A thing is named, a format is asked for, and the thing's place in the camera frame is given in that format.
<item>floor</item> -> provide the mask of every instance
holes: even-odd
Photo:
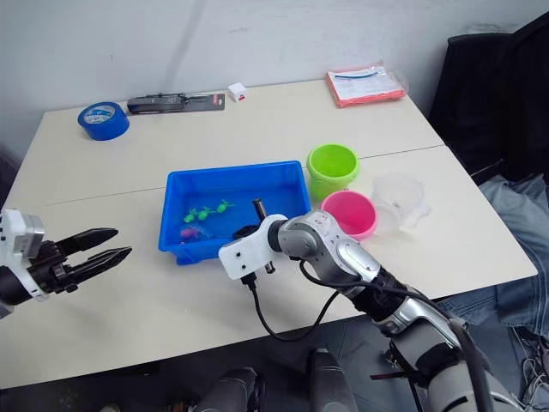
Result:
[[[520,352],[509,332],[494,319],[470,329],[492,363],[494,375],[511,392],[521,385]],[[347,373],[361,411],[409,410],[413,398],[407,381],[371,381],[371,373],[391,372],[383,359],[388,341],[368,317],[321,325],[298,343],[271,337],[236,343],[152,364],[40,385],[4,390],[2,412],[98,412],[117,403],[123,412],[158,412],[161,405],[202,395],[227,370],[252,366],[267,380],[265,410],[307,411],[305,360],[312,348],[325,347]]]

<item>black cable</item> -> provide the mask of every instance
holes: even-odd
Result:
[[[310,333],[312,331],[314,331],[318,325],[320,324],[320,322],[323,320],[323,317],[324,315],[326,314],[326,311],[328,310],[329,306],[332,304],[332,302],[334,301],[334,299],[340,294],[339,292],[334,292],[328,300],[326,300],[326,303],[324,304],[324,307],[323,309],[320,311],[320,314],[318,315],[318,318],[317,320],[315,321],[315,323],[311,326],[309,326],[309,328],[307,328],[307,330],[305,331],[305,333],[299,335],[299,336],[295,336],[295,337],[282,337],[280,335],[278,335],[276,332],[274,332],[267,324],[267,321],[265,320],[265,317],[263,316],[263,313],[261,311],[261,307],[259,306],[259,297],[257,296],[257,290],[255,287],[253,288],[250,288],[250,291],[251,291],[251,294],[254,295],[254,302],[256,304],[256,312],[257,312],[257,316],[259,317],[259,320],[261,321],[262,325],[263,325],[263,328],[265,328],[265,330],[274,338],[274,339],[277,339],[281,342],[297,342],[297,341],[300,341],[302,339],[305,339],[308,335],[310,335]]]
[[[364,288],[372,288],[376,289],[378,292],[385,292],[388,294],[396,294],[400,296],[407,296],[410,298],[414,298],[417,300],[421,300],[426,305],[429,305],[434,310],[436,310],[438,313],[440,313],[444,318],[449,319],[449,316],[444,313],[443,310],[441,310],[435,302],[424,296],[423,294],[418,294],[416,292],[411,292],[406,289],[396,289],[396,288],[387,288],[385,286],[380,286],[375,283],[370,282],[364,282],[364,281],[356,281],[356,282],[326,282],[321,281],[320,279],[316,279],[316,277],[311,276],[309,272],[307,272],[307,269],[305,268],[305,260],[302,260],[299,262],[299,268],[301,269],[301,273],[303,276],[307,278],[307,280],[316,283],[316,285],[325,286],[327,288],[356,288],[356,287],[364,287]]]
[[[449,327],[462,346],[462,352],[467,362],[469,378],[473,386],[474,401],[479,412],[493,412],[494,405],[488,380],[484,368],[484,362],[480,358],[477,348],[474,346],[471,336],[463,329],[463,326],[456,320],[449,321]]]

